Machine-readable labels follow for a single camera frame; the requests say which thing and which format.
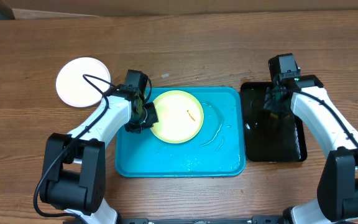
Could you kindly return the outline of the yellow plate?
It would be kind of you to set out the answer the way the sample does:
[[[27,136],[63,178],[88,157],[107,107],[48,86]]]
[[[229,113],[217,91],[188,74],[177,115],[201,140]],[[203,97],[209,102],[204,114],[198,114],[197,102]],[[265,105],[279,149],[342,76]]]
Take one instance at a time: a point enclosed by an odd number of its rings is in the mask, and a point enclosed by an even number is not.
[[[194,138],[203,125],[204,112],[201,103],[192,94],[170,90],[153,100],[158,122],[152,133],[170,144],[180,144]]]

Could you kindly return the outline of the cream white plate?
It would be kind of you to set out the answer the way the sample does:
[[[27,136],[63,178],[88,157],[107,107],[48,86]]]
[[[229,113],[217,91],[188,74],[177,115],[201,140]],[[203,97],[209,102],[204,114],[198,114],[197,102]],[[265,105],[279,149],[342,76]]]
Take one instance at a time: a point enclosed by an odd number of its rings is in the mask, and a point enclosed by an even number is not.
[[[108,68],[98,59],[73,59],[62,67],[56,79],[56,91],[63,102],[73,107],[85,108],[102,99],[100,92],[83,78],[84,74],[111,81]]]

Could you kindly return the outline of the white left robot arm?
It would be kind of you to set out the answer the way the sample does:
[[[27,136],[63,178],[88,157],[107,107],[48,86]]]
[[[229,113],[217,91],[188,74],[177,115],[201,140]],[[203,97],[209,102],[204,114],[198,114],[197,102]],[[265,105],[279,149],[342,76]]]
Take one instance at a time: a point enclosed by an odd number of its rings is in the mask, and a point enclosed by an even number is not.
[[[116,133],[141,133],[158,121],[153,102],[138,93],[105,93],[101,104],[79,127],[68,134],[53,133],[45,147],[42,177],[34,194],[34,208],[47,203],[57,217],[75,217],[82,223],[117,223],[119,215],[104,198],[106,147]]]

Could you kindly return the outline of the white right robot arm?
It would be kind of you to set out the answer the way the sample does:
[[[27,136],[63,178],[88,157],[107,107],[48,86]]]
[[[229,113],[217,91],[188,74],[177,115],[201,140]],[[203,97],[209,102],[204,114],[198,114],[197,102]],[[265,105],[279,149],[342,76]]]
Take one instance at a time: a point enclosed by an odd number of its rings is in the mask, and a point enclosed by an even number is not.
[[[317,196],[288,208],[279,223],[350,223],[358,219],[358,131],[333,105],[314,75],[275,75],[267,109],[290,110],[310,129],[326,156]]]

